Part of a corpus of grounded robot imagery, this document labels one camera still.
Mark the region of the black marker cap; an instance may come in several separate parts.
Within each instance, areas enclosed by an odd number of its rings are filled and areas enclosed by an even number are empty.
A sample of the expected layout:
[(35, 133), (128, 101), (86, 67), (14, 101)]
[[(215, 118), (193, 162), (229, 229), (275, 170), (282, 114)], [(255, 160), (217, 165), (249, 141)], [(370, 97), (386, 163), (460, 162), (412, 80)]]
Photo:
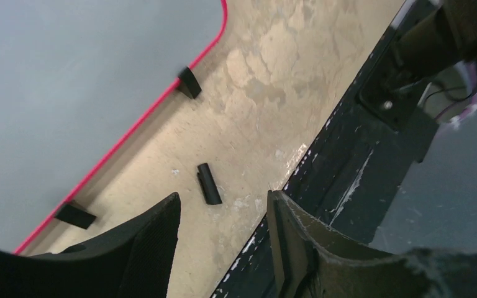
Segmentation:
[(208, 205), (222, 204), (216, 182), (212, 176), (210, 167), (207, 163), (197, 166), (197, 178), (204, 196), (204, 200)]

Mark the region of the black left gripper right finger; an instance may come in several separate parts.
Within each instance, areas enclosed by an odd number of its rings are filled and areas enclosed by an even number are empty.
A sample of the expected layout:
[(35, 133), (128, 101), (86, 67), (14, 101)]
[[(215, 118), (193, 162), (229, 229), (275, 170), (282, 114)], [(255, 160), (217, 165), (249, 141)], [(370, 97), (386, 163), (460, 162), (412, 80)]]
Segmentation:
[(278, 297), (477, 297), (477, 251), (376, 250), (282, 191), (268, 192), (266, 216)]

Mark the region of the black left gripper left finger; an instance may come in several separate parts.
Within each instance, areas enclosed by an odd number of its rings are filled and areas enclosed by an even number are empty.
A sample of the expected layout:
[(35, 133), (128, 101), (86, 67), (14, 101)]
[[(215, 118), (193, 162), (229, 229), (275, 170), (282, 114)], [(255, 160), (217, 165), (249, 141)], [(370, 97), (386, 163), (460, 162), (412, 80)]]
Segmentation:
[(60, 253), (0, 251), (0, 297), (166, 297), (180, 217), (174, 192)]

